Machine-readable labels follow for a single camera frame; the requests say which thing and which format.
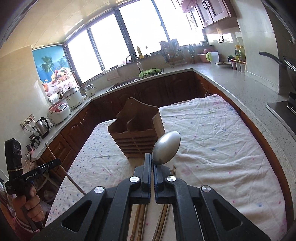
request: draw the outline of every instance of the kitchen counter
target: kitchen counter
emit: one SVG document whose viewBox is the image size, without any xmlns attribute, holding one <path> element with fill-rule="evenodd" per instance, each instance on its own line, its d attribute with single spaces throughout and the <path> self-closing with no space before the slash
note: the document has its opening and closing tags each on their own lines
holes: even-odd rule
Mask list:
<svg viewBox="0 0 296 241">
<path fill-rule="evenodd" d="M 133 81 L 109 90 L 114 85 L 113 83 L 109 87 L 99 90 L 94 96 L 86 99 L 83 104 L 71 111 L 70 116 L 65 121 L 51 128 L 50 133 L 41 141 L 39 147 L 32 154 L 32 157 L 36 159 L 40 158 L 46 149 L 45 142 L 49 144 L 90 101 L 127 86 L 187 71 L 196 72 L 217 87 L 256 125 L 277 156 L 290 186 L 293 203 L 296 203 L 296 141 L 283 124 L 266 108 L 266 103 L 284 101 L 287 100 L 287 96 L 278 95 L 256 80 L 246 77 L 241 72 L 232 69 L 221 69 L 217 66 L 211 66 L 208 63 L 187 64 L 174 68 L 167 67 L 162 74 Z"/>
</svg>

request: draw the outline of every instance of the chopsticks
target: chopsticks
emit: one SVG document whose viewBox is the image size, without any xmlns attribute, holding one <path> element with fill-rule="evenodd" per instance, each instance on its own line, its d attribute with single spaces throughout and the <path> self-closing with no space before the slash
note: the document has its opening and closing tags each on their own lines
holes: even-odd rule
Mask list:
<svg viewBox="0 0 296 241">
<path fill-rule="evenodd" d="M 138 228 L 138 236 L 136 241 L 142 241 L 144 237 L 145 223 L 146 223 L 146 215 L 147 215 L 148 205 L 138 204 L 135 220 L 133 222 L 133 229 L 131 232 L 131 241 L 134 241 L 135 234 L 137 230 L 138 220 L 139 220 L 139 228 Z"/>
<path fill-rule="evenodd" d="M 50 154 L 52 155 L 52 157 L 55 159 L 55 155 L 52 153 L 51 149 L 49 148 L 49 146 L 45 143 L 47 149 L 49 150 Z M 70 182 L 73 183 L 73 185 L 83 194 L 86 195 L 86 193 L 77 185 L 77 183 L 69 176 L 69 174 L 66 172 L 66 170 L 62 167 L 62 165 L 59 166 L 59 168 L 61 169 L 61 171 L 64 173 L 64 175 L 70 180 Z"/>
<path fill-rule="evenodd" d="M 175 166 L 173 166 L 172 175 L 173 176 L 176 175 L 176 167 Z M 171 206 L 171 204 L 163 204 L 162 205 L 152 241 L 161 241 L 161 239 L 163 238 L 164 229 L 165 229 L 166 223 L 168 221 L 168 214 L 170 211 L 170 206 Z"/>
</svg>

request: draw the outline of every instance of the cup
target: cup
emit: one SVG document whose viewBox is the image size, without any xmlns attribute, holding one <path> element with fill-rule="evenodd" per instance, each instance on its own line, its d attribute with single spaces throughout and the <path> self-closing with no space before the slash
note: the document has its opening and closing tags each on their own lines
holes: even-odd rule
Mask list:
<svg viewBox="0 0 296 241">
<path fill-rule="evenodd" d="M 240 63 L 240 66 L 241 66 L 241 71 L 242 71 L 242 73 L 244 73 L 244 71 L 246 70 L 245 65 L 242 64 L 242 63 Z"/>
<path fill-rule="evenodd" d="M 215 63 L 219 62 L 219 53 L 218 52 L 208 52 L 207 60 L 211 62 L 212 65 L 215 65 Z"/>
<path fill-rule="evenodd" d="M 240 69 L 240 63 L 236 63 L 236 65 L 237 65 L 237 71 L 241 71 L 241 69 Z"/>
<path fill-rule="evenodd" d="M 236 64 L 236 62 L 235 61 L 231 61 L 231 63 L 232 63 L 232 69 L 233 70 L 237 70 L 237 64 Z"/>
</svg>

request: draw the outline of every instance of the plastic pitcher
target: plastic pitcher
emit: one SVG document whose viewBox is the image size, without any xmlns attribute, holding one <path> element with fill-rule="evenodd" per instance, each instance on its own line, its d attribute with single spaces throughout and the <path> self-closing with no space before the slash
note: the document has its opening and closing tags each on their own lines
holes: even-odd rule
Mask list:
<svg viewBox="0 0 296 241">
<path fill-rule="evenodd" d="M 219 53 L 218 52 L 208 52 L 207 60 L 211 62 L 212 65 L 215 65 L 215 63 L 219 62 Z"/>
</svg>

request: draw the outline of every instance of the metal spoon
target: metal spoon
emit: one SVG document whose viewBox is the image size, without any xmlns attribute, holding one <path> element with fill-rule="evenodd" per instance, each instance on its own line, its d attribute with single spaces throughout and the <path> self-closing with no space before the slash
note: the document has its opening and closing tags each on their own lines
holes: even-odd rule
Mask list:
<svg viewBox="0 0 296 241">
<path fill-rule="evenodd" d="M 162 165 L 170 161 L 177 153 L 181 142 L 180 133 L 170 131 L 165 133 L 154 144 L 152 150 L 152 161 L 155 165 Z"/>
</svg>

